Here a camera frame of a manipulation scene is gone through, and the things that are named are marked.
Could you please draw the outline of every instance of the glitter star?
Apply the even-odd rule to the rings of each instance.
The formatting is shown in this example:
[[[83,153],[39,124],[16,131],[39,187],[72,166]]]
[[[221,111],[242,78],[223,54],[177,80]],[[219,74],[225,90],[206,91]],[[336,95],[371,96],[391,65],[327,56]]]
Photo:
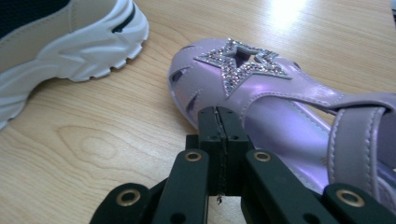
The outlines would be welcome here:
[[[254,62],[248,59],[254,55]],[[291,79],[282,67],[273,61],[276,53],[251,47],[242,42],[228,39],[220,49],[210,50],[194,59],[221,68],[224,90],[229,97],[248,77],[262,75]]]

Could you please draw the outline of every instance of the sneaker sole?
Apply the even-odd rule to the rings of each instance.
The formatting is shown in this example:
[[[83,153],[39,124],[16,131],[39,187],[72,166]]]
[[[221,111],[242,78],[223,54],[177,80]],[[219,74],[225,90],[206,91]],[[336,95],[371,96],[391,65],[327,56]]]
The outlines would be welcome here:
[[[53,77],[80,82],[109,75],[110,68],[121,68],[133,59],[148,36],[145,15],[132,1],[119,1],[106,17],[52,41],[34,60],[0,74],[0,130],[21,113],[40,82]]]

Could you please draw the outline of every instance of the purple sandal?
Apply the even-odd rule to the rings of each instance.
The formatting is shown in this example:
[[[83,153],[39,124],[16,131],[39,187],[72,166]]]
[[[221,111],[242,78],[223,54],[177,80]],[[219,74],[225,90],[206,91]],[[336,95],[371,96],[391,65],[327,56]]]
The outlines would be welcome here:
[[[255,147],[273,150],[306,187],[346,183],[396,214],[396,94],[335,91],[272,51],[216,38],[181,49],[168,84],[193,126],[201,109],[228,107]],[[301,103],[334,114],[333,125]]]

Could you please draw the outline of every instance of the wooden table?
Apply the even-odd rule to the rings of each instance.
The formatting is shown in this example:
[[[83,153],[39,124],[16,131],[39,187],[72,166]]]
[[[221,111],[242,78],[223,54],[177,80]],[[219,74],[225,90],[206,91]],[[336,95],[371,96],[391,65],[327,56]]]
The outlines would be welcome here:
[[[0,223],[88,223],[116,186],[165,179],[185,135],[196,133],[174,105],[167,69],[203,37],[270,49],[340,91],[396,92],[389,1],[136,3],[150,36],[135,60],[90,82],[40,84],[0,132]],[[237,198],[210,199],[209,223],[243,222]]]

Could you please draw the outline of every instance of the white sneaker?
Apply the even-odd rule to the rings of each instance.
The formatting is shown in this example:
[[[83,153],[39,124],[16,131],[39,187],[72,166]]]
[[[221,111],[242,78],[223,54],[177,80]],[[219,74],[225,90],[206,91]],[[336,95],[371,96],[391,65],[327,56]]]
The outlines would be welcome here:
[[[149,35],[132,0],[19,2],[0,3],[0,130],[38,83],[108,75],[134,58]]]

